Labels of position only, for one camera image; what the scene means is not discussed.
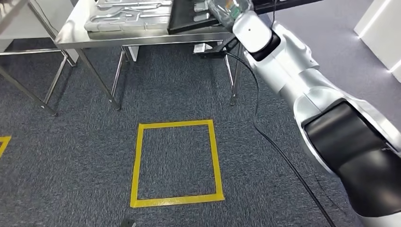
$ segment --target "black cable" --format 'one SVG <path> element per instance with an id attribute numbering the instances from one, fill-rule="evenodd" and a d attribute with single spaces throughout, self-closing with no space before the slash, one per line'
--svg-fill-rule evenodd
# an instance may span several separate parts
<path id="1" fill-rule="evenodd" d="M 274 5 L 273 5 L 273 21 L 271 22 L 270 28 L 273 28 L 274 21 L 276 21 L 276 7 L 277 7 L 277 0 L 274 0 Z"/>
<path id="2" fill-rule="evenodd" d="M 345 216 L 347 216 L 348 214 L 339 207 L 339 205 L 337 205 L 331 198 L 330 196 L 326 193 L 326 190 L 323 188 L 322 184 L 320 183 L 319 179 L 317 179 L 316 173 L 314 173 L 314 177 L 316 179 L 317 184 L 319 185 L 320 189 L 324 192 L 324 195 L 327 197 L 327 199 L 339 210 L 341 211 Z"/>
<path id="3" fill-rule="evenodd" d="M 42 9 L 42 7 L 40 7 L 39 3 L 36 0 L 34 0 L 34 1 L 37 4 L 37 6 L 39 7 L 40 11 L 43 13 L 43 16 L 44 16 L 44 18 L 46 18 L 47 23 L 49 24 L 49 26 L 51 28 L 53 28 L 54 30 L 56 30 L 57 33 L 59 33 L 59 31 L 56 28 L 54 28 L 53 25 L 50 23 L 50 20 L 47 18 L 46 14 L 43 12 L 43 9 Z"/>
<path id="4" fill-rule="evenodd" d="M 256 107 L 255 107 L 255 115 L 253 118 L 253 126 L 255 127 L 255 129 L 273 146 L 273 148 L 283 157 L 283 159 L 285 160 L 285 162 L 289 165 L 289 167 L 291 168 L 291 170 L 295 173 L 296 177 L 298 178 L 298 180 L 302 183 L 302 185 L 305 187 L 306 191 L 308 192 L 308 194 L 311 196 L 311 198 L 313 199 L 313 201 L 315 202 L 315 204 L 317 205 L 317 207 L 320 209 L 320 211 L 322 212 L 323 216 L 326 218 L 327 222 L 329 223 L 329 225 L 331 227 L 336 227 L 333 220 L 330 218 L 330 216 L 327 214 L 326 210 L 324 209 L 324 207 L 322 206 L 322 204 L 319 202 L 319 200 L 316 198 L 316 196 L 314 195 L 313 191 L 310 189 L 310 187 L 308 186 L 308 184 L 305 182 L 305 180 L 303 179 L 303 177 L 301 176 L 301 174 L 298 172 L 298 170 L 295 168 L 295 166 L 291 163 L 291 161 L 289 160 L 289 158 L 286 156 L 286 154 L 280 149 L 280 147 L 270 138 L 268 137 L 264 132 L 262 132 L 258 125 L 256 124 L 256 115 L 258 113 L 258 108 L 259 108 L 259 81 L 257 79 L 257 77 L 255 76 L 255 74 L 253 73 L 251 67 L 248 66 L 248 64 L 246 64 L 240 57 L 229 53 L 229 52 L 225 52 L 228 56 L 231 56 L 235 59 L 237 59 L 240 63 L 242 63 L 247 69 L 249 69 L 249 71 L 251 72 L 253 78 L 255 79 L 255 83 L 256 83 L 256 90 L 257 90 L 257 97 L 256 97 Z"/>

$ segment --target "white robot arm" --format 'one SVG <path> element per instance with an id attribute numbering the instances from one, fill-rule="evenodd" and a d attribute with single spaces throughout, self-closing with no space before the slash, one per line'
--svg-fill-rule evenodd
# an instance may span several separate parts
<path id="1" fill-rule="evenodd" d="M 294 114 L 307 155 L 339 177 L 366 227 L 401 226 L 400 132 L 372 105 L 334 86 L 307 45 L 249 0 L 208 0 L 213 15 L 245 47 L 253 71 Z"/>

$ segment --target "yellow floor tape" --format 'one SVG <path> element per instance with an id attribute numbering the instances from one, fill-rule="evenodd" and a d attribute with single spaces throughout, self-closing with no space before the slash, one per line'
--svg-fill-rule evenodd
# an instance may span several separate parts
<path id="1" fill-rule="evenodd" d="M 6 149 L 7 145 L 9 144 L 10 139 L 11 136 L 0 137 L 0 157 L 3 154 L 4 150 Z"/>
<path id="2" fill-rule="evenodd" d="M 182 197 L 163 198 L 163 199 L 138 200 L 139 168 L 140 168 L 140 155 L 142 150 L 143 130 L 168 128 L 168 127 L 197 126 L 197 125 L 207 125 L 209 129 L 210 148 L 212 154 L 216 193 L 209 195 L 194 195 L 194 196 L 182 196 Z M 224 200 L 223 185 L 221 182 L 220 166 L 218 164 L 218 155 L 217 155 L 216 136 L 214 133 L 214 126 L 212 120 L 139 124 L 135 163 L 132 177 L 131 202 L 130 202 L 131 207 L 133 208 L 154 207 L 154 206 L 177 205 L 177 204 L 211 202 L 211 201 L 222 201 L 222 200 Z"/>

